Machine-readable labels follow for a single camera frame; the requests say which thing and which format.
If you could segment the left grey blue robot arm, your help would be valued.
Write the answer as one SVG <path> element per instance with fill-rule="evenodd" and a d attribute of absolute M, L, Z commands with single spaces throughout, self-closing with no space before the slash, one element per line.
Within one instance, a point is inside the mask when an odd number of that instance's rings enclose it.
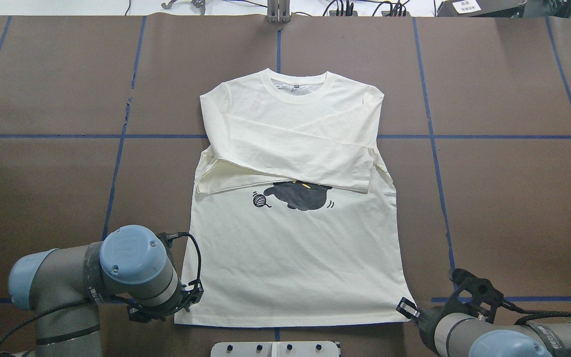
<path fill-rule="evenodd" d="M 36 322 L 36 347 L 21 357 L 101 357 L 98 306 L 124 303 L 130 321 L 165 321 L 200 302 L 200 273 L 182 283 L 171 247 L 188 232 L 155 234 L 127 225 L 100 242 L 26 255 L 12 267 L 7 290 L 11 302 L 33 316 L 0 338 L 0 346 L 20 328 Z M 9 352 L 0 351 L 0 357 Z"/>

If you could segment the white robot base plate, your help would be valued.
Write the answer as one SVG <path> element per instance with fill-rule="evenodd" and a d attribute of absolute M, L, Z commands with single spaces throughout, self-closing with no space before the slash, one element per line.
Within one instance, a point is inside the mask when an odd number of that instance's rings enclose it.
<path fill-rule="evenodd" d="M 211 348 L 211 357 L 341 357 L 333 341 L 222 342 Z"/>

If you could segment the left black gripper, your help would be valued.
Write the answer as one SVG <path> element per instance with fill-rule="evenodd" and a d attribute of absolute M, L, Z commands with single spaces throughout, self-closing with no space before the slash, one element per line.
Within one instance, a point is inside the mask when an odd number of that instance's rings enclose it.
<path fill-rule="evenodd" d="M 204 287 L 201 279 L 195 279 L 192 282 L 189 282 L 187 286 L 192 289 L 186 290 L 186 286 L 182 287 L 183 290 L 181 291 L 180 302 L 177 307 L 172 310 L 173 313 L 181 312 L 181 310 L 190 313 L 191 307 L 200 302 L 204 293 Z"/>

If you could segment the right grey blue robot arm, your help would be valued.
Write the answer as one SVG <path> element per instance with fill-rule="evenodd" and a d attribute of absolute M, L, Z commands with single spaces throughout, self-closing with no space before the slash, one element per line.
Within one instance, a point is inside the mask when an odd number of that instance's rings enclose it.
<path fill-rule="evenodd" d="M 460 302 L 421 309 L 402 298 L 397 312 L 419 329 L 422 343 L 439 357 L 571 357 L 571 320 L 499 326 L 489 321 L 489 311 Z"/>

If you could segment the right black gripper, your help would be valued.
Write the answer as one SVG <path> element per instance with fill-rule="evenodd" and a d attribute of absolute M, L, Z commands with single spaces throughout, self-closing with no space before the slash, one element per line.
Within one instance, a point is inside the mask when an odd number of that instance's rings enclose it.
<path fill-rule="evenodd" d="M 395 309 L 417 327 L 426 327 L 430 323 L 427 310 L 420 308 L 408 298 L 402 297 Z"/>

